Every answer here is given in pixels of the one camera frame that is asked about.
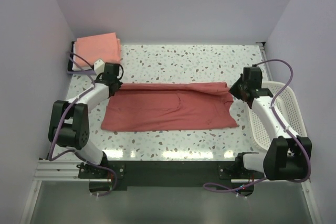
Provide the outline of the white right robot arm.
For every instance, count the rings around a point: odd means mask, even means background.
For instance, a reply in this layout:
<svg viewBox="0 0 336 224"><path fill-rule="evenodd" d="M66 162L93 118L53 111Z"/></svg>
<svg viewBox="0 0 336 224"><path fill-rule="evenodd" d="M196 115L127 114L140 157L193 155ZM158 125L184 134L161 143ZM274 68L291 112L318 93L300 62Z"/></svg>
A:
<svg viewBox="0 0 336 224"><path fill-rule="evenodd" d="M235 175L246 178L256 171L268 180L306 181L311 174L311 140L300 136L280 113L275 103L277 95L262 87L261 69L256 65L245 67L229 92L259 117L270 139L265 153L239 155Z"/></svg>

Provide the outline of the red t-shirt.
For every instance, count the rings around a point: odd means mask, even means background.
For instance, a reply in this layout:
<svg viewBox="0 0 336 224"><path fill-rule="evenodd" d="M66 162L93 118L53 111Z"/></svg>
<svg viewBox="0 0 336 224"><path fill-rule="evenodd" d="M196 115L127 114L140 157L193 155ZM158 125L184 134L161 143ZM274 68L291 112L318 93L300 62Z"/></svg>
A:
<svg viewBox="0 0 336 224"><path fill-rule="evenodd" d="M125 83L109 99L101 129L111 132L235 128L224 82Z"/></svg>

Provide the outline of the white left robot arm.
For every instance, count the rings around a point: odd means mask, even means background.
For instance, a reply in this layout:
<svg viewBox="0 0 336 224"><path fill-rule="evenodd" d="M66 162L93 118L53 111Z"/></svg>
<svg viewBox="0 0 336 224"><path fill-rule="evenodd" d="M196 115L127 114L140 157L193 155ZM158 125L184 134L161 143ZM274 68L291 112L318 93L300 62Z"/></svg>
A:
<svg viewBox="0 0 336 224"><path fill-rule="evenodd" d="M104 151L90 140L89 112L121 88L124 70L119 63L97 60L94 71L97 77L89 88L71 99L54 102L48 130L51 142L48 160L52 162L67 153L74 153L91 165L93 175L103 178L108 174L109 165Z"/></svg>

